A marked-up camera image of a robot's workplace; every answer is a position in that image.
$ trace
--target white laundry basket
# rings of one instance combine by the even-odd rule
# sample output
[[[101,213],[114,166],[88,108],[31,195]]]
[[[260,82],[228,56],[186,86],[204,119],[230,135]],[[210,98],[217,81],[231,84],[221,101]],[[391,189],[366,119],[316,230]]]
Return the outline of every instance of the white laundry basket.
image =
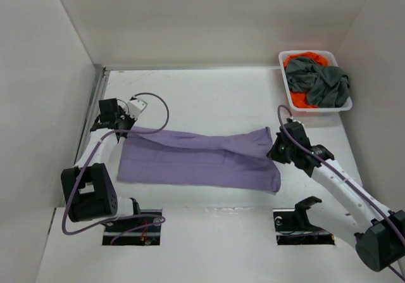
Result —
[[[316,54],[322,55],[323,57],[325,57],[328,60],[328,63],[330,66],[338,66],[335,56],[331,52],[328,52],[328,51],[293,50],[293,51],[283,51],[278,55],[278,60],[280,61],[281,72],[282,72],[283,80],[284,80],[285,91],[287,93],[287,98],[289,100],[290,108],[293,110],[293,112],[296,112],[297,114],[302,113],[302,112],[305,112],[307,114],[310,114],[310,113],[317,114],[317,113],[334,113],[334,112],[350,110],[353,106],[352,99],[350,97],[347,99],[347,101],[344,103],[344,105],[340,108],[298,108],[298,107],[294,106],[294,104],[292,103],[290,89],[289,89],[289,85],[287,82],[287,76],[285,75],[285,71],[284,71],[284,61],[290,55],[304,53],[304,52],[314,52]]]

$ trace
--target rectangular slot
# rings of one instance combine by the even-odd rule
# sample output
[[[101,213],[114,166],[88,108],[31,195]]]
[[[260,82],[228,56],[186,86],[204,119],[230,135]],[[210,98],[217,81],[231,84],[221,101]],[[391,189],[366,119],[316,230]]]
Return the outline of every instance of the rectangular slot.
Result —
[[[162,215],[161,210],[142,210],[141,214],[148,213],[154,215]],[[148,226],[128,232],[123,236],[117,238],[113,244],[110,244],[112,239],[122,232],[138,227],[144,224],[152,224],[155,218],[134,218],[130,220],[117,220],[112,222],[112,225],[106,225],[103,234],[104,246],[159,246],[160,245],[160,232],[161,225]]]
[[[298,215],[294,209],[273,210],[278,245],[335,245],[333,234],[298,218]]]
[[[310,234],[310,236],[294,236],[278,234],[277,245],[335,245],[332,234]]]

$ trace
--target white panel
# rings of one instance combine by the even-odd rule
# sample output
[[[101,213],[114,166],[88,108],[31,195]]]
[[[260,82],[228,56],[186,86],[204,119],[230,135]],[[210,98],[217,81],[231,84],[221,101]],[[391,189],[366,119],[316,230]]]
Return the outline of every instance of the white panel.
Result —
[[[103,65],[276,63],[336,51],[365,0],[62,0]]]
[[[103,227],[79,236],[55,216],[37,283],[396,283],[336,246],[277,246],[271,208],[165,208],[161,246],[102,246]]]
[[[405,0],[367,0],[337,53],[350,76],[347,135],[365,187],[405,209]]]
[[[94,68],[59,0],[0,0],[0,281],[33,282]]]

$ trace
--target white wall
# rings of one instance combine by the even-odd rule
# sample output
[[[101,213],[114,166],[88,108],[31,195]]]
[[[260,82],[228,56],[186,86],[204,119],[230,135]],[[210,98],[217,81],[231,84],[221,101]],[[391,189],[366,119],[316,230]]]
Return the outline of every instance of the white wall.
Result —
[[[367,0],[337,60],[353,109],[342,115],[364,186],[405,209],[405,0]]]
[[[33,282],[94,67],[59,0],[0,0],[0,281]]]
[[[366,0],[62,0],[93,62],[118,66],[276,63],[336,51]]]

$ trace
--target orange cloth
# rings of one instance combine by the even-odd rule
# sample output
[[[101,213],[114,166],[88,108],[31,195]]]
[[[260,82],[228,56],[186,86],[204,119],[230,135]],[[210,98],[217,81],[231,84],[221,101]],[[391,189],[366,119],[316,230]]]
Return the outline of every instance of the orange cloth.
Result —
[[[297,108],[319,108],[318,106],[314,106],[312,104],[308,104],[306,101],[306,94],[307,92],[292,92],[290,90],[292,103]]]
[[[289,64],[290,60],[293,60],[294,58],[297,57],[309,57],[312,58],[313,60],[315,60],[315,62],[321,66],[327,66],[328,65],[328,60],[323,57],[322,55],[316,54],[314,52],[304,52],[304,53],[299,53],[299,54],[293,54],[290,55],[289,57],[287,57],[287,59],[284,61],[284,70],[287,67],[287,65]]]
[[[287,59],[284,61],[284,70],[289,64],[290,60],[297,58],[297,57],[309,57],[312,58],[317,64],[321,66],[327,66],[328,65],[328,60],[323,57],[322,55],[316,54],[314,52],[304,52],[304,53],[299,53],[299,54],[293,54],[287,57]],[[313,106],[312,104],[308,104],[306,101],[306,92],[292,92],[290,90],[290,95],[292,99],[292,103],[294,104],[295,107],[298,108],[319,108],[318,106]]]

